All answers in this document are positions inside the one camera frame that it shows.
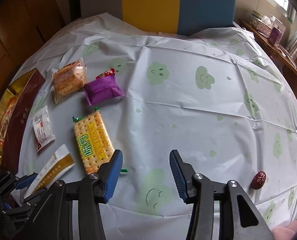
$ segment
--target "red wrapper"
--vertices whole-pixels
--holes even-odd
[[[110,76],[110,75],[115,75],[115,69],[111,68],[109,71],[106,71],[106,72],[98,75],[95,79],[99,79],[101,77],[107,77],[107,76]]]

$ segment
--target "white tablecloth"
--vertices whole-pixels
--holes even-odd
[[[100,206],[108,240],[185,239],[192,205],[178,196],[169,166],[172,149],[213,181],[238,181],[269,228],[288,225],[297,218],[297,101],[252,36],[238,28],[207,29],[190,38],[145,33],[108,14],[71,23],[14,77],[38,68],[46,78],[30,116],[47,104],[56,136],[37,154],[29,118],[17,175],[39,172],[62,144],[76,162],[62,179],[86,175],[72,116],[93,108],[83,91],[56,105],[52,87],[53,73],[83,57],[89,82],[115,67],[125,93],[98,105],[129,171]],[[266,184],[250,190],[259,171],[266,172]],[[12,194],[20,201],[23,193]],[[215,230],[218,223],[215,213]]]

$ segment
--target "blue gripper pad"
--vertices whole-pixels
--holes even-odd
[[[188,195],[186,192],[187,190],[186,180],[184,179],[182,171],[178,165],[178,162],[173,152],[170,152],[170,167],[171,167],[175,184],[177,187],[177,192],[179,193],[180,198],[183,199],[183,201],[186,203],[188,199]]]
[[[107,203],[111,197],[113,197],[115,187],[117,184],[118,177],[121,172],[123,164],[123,154],[121,151],[115,151],[114,154],[117,154],[110,173],[106,179],[106,190],[104,194],[104,201]]]

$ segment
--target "bread snack package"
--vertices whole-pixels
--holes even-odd
[[[45,145],[55,140],[55,136],[50,126],[50,117],[47,110],[47,105],[38,110],[32,117],[33,129],[36,137],[37,151]]]
[[[114,148],[99,109],[86,117],[74,118],[74,132],[87,174],[98,171],[102,163],[110,161]]]
[[[108,98],[124,96],[122,89],[116,83],[113,68],[97,76],[94,81],[85,84],[84,92],[90,106]]]
[[[28,187],[24,194],[24,198],[27,198],[40,188],[49,188],[73,166],[74,161],[72,156],[69,154],[66,145],[61,145]]]
[[[61,68],[53,75],[55,103],[80,90],[86,83],[86,67],[82,58]]]

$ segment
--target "gold gift box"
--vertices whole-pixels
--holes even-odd
[[[1,168],[13,173],[17,172],[26,121],[36,94],[44,82],[45,79],[39,71],[33,69],[19,77],[5,90],[0,100],[0,128],[10,99],[17,96],[17,101],[6,128],[2,150],[0,150]]]

